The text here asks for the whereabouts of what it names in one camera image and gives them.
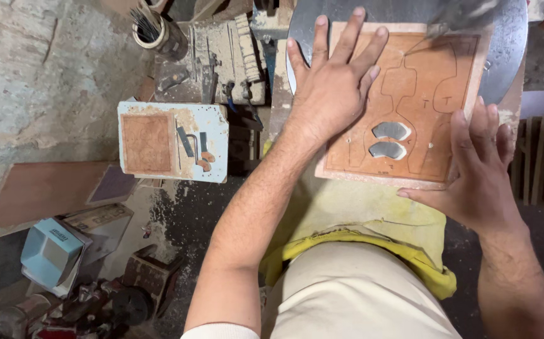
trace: metal rods in holder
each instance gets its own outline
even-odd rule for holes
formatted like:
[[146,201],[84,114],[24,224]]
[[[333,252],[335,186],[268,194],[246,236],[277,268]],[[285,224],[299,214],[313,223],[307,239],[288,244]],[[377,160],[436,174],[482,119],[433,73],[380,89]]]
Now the metal rods in holder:
[[131,10],[132,35],[143,48],[153,50],[171,61],[178,61],[188,51],[188,40],[178,25],[165,20],[148,8],[144,0]]

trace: cut-out hole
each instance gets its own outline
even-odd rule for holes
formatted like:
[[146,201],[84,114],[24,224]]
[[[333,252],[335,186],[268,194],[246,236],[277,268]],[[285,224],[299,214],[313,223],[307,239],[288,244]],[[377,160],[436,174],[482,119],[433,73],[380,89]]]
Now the cut-out hole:
[[373,128],[373,134],[377,139],[392,137],[398,141],[405,140],[412,130],[406,125],[397,121],[383,121]]
[[389,157],[400,160],[406,155],[406,147],[390,141],[379,141],[372,145],[368,151],[373,158]]

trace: right hand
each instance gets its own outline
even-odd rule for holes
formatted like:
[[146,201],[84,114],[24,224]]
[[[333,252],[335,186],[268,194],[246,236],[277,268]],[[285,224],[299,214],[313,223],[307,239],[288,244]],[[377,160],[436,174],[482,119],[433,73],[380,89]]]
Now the right hand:
[[462,110],[451,118],[452,154],[460,177],[444,191],[400,188],[410,198],[446,214],[480,236],[524,226],[506,170],[514,155],[510,126],[499,124],[498,107],[479,96],[470,126]]

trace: orange board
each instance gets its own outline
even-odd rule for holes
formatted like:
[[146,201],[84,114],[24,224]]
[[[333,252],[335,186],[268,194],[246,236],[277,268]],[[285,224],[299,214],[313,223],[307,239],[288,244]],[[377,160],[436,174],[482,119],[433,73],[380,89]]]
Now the orange board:
[[[354,58],[380,25],[365,24]],[[401,30],[400,25],[414,29]],[[333,23],[331,51],[344,27],[344,23]],[[422,27],[388,27],[389,40],[377,62],[381,73],[368,92],[365,111],[348,130],[329,141],[317,176],[414,188],[442,188],[449,181],[451,114],[469,108],[471,97],[474,102],[482,70],[476,57],[481,47],[485,61],[488,43],[480,46],[482,35],[472,33],[447,35],[431,43],[423,40],[424,30],[416,31]],[[409,135],[403,140],[378,139],[372,129],[382,122],[401,122]],[[399,143],[406,155],[399,160],[374,158],[368,149],[380,141]]]
[[127,174],[175,174],[174,116],[124,114],[120,116]]

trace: circular metal table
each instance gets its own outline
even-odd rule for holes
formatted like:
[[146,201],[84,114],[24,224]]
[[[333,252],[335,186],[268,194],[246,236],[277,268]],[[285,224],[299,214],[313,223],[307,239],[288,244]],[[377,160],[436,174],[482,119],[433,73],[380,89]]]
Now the circular metal table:
[[[483,70],[479,95],[487,103],[499,103],[517,74],[527,43],[527,3],[504,0],[494,18],[494,35],[489,46],[488,62]],[[319,15],[330,22],[347,21],[356,6],[366,8],[368,22],[429,22],[440,10],[442,0],[299,0],[289,36],[301,46],[309,63],[312,59],[313,25]],[[295,75],[288,56],[287,74],[295,92]]]

